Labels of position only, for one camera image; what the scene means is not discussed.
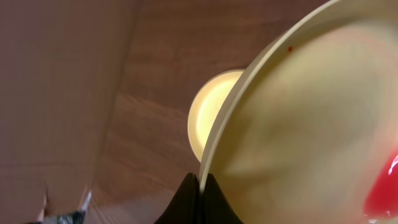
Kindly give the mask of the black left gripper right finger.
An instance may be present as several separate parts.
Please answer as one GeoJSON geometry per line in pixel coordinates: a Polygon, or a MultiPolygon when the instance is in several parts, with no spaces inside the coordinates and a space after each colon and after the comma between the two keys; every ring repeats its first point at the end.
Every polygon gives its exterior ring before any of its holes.
{"type": "Polygon", "coordinates": [[[213,174],[208,174],[201,194],[200,223],[243,224],[231,208],[213,174]]]}

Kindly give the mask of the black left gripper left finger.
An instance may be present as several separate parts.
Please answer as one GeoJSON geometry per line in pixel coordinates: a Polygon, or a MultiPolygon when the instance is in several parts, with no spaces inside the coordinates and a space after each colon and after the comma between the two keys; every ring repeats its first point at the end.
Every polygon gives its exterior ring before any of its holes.
{"type": "Polygon", "coordinates": [[[188,173],[155,224],[196,224],[198,196],[198,178],[188,173]]]}

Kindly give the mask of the yellow plate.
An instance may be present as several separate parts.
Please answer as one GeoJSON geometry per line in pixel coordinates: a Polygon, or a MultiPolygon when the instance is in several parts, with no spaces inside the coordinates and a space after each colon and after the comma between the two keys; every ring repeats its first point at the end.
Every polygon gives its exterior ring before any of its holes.
{"type": "Polygon", "coordinates": [[[201,87],[191,104],[187,122],[188,140],[199,162],[218,112],[243,72],[228,70],[213,77],[201,87]]]}
{"type": "Polygon", "coordinates": [[[328,1],[245,69],[210,131],[244,223],[397,222],[397,1],[328,1]]]}

